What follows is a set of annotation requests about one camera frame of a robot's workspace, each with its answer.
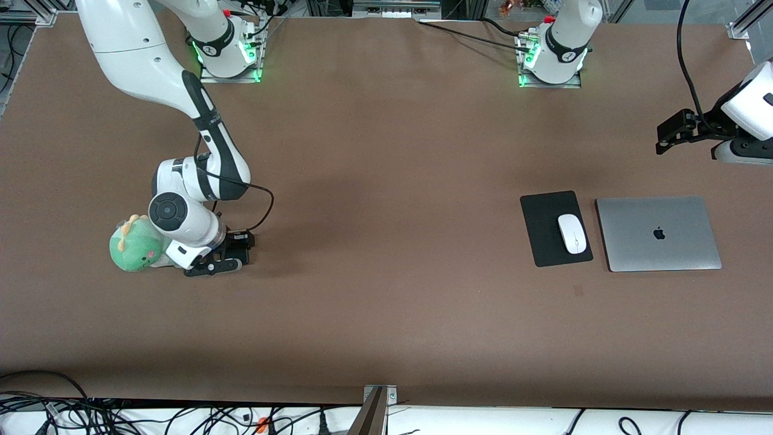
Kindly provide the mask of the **white computer mouse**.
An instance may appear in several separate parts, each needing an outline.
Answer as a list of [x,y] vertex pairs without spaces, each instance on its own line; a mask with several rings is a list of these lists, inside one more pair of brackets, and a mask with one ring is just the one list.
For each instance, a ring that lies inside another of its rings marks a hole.
[[563,214],[557,218],[564,248],[570,254],[582,254],[587,250],[585,229],[579,217],[574,214]]

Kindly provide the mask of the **black mouse pad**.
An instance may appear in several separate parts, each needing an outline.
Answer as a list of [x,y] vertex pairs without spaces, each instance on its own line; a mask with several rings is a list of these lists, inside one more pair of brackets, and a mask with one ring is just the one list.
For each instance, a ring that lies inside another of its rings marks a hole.
[[[525,195],[520,198],[520,205],[536,266],[566,265],[594,259],[574,191]],[[577,218],[578,239],[585,240],[585,248],[579,253],[570,253],[564,242],[559,217],[565,214]]]

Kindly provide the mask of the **green dinosaur plush toy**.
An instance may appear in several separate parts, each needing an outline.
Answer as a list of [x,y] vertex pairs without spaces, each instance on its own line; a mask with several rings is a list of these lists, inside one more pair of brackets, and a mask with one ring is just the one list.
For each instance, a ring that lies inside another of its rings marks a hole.
[[127,272],[177,267],[166,254],[171,241],[149,217],[134,214],[116,227],[109,240],[109,251],[114,264]]

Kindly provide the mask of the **silver closed laptop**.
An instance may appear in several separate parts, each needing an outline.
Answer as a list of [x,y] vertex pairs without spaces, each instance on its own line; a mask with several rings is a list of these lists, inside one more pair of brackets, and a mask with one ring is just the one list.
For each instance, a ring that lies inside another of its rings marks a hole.
[[722,267],[701,196],[598,198],[595,206],[611,272]]

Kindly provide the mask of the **grey metal equipment box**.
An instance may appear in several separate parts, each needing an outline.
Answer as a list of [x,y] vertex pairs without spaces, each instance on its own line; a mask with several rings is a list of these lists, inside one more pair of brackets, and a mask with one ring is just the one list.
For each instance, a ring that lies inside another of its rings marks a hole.
[[440,20],[441,0],[351,0],[351,16]]

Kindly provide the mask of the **aluminium frame rail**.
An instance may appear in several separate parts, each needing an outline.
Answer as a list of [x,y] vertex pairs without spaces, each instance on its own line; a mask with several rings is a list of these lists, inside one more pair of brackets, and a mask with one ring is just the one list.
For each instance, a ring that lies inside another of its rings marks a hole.
[[58,9],[47,4],[0,7],[0,27],[9,25],[28,25],[29,27],[52,27],[56,21]]
[[726,25],[730,39],[748,39],[748,31],[769,12],[773,11],[773,0],[752,0],[752,3],[734,21]]

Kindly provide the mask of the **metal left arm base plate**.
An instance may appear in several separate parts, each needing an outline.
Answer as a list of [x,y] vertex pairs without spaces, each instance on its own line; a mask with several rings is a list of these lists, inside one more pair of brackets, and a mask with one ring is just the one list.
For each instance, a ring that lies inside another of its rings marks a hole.
[[579,89],[582,87],[582,75],[579,72],[564,83],[543,82],[532,71],[520,71],[518,77],[521,88]]

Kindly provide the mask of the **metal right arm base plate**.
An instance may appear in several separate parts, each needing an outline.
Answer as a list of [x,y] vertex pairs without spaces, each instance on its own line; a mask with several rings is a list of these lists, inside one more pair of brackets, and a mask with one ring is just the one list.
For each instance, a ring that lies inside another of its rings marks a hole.
[[262,72],[261,67],[252,65],[234,77],[218,77],[204,67],[200,80],[202,83],[260,83]]

